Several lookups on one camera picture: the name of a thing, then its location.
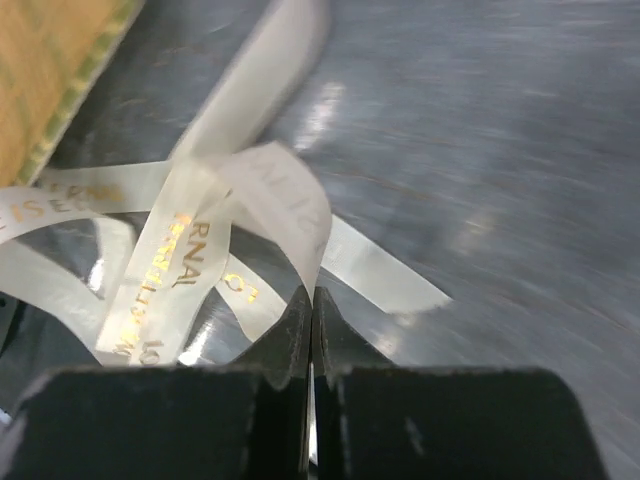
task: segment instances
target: satin ribbon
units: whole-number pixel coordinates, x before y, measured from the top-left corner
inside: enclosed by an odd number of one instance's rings
[[[1,190],[0,290],[55,315],[104,364],[171,364],[213,287],[251,340],[284,310],[268,283],[229,254],[236,223],[274,241],[310,297],[322,263],[386,312],[445,304],[448,298],[426,280],[332,219],[321,186],[286,148],[236,153],[254,141],[312,65],[327,25],[324,0],[274,2],[168,161],[47,170],[43,190]],[[148,210],[130,255],[130,229],[100,213]],[[76,218],[91,218],[98,227],[97,292],[10,241]]]

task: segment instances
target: printed ribbon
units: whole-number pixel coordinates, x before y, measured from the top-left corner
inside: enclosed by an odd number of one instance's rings
[[[0,190],[0,291],[56,316],[103,364],[172,364],[212,288],[251,340],[284,310],[229,253],[237,224],[279,246],[310,298],[322,265],[387,313],[445,304],[433,285],[332,218],[322,187],[285,147],[242,151],[313,64],[327,26],[325,0],[274,2],[168,161],[47,169],[42,189]],[[134,211],[150,211],[135,247],[125,223],[102,216]],[[13,240],[80,218],[96,224],[101,253],[91,288]]]

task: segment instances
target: white ribbon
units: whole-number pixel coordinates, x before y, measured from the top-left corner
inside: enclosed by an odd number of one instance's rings
[[[274,143],[235,153],[312,65],[327,24],[325,0],[274,2],[168,161],[48,169],[43,190],[0,190],[0,290],[55,315],[102,363],[171,364],[213,287],[251,340],[284,310],[268,283],[229,254],[236,223],[281,248],[310,298],[322,264],[388,313],[446,303],[406,265],[331,219],[320,184],[287,149]],[[130,229],[100,216],[149,210],[132,255]],[[79,218],[98,228],[100,295],[10,241]]]

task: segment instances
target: gray table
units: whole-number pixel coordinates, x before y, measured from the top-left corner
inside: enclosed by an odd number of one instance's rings
[[[400,364],[556,371],[585,406],[612,478],[640,478],[640,4],[333,3],[321,63],[264,139],[293,146],[337,214],[453,302],[394,318],[321,283]],[[53,165],[166,158],[265,5],[149,2]],[[82,275],[93,246],[69,231],[88,227],[63,228],[31,241],[63,245]],[[233,241],[292,291],[272,246],[244,232]],[[209,332],[209,361],[248,345],[213,294],[199,317],[192,337]]]

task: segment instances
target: table surface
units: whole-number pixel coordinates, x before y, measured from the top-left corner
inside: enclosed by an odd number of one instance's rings
[[[52,164],[165,159],[265,5],[148,2]],[[629,0],[335,1],[321,62],[263,136],[453,299],[393,317],[323,275],[365,338],[400,364],[557,372],[613,480],[640,477],[639,24]],[[31,241],[82,274],[93,247],[67,237],[88,227],[65,228]],[[232,251],[295,287],[272,246],[237,231]],[[249,344],[215,293],[192,338],[214,363]]]

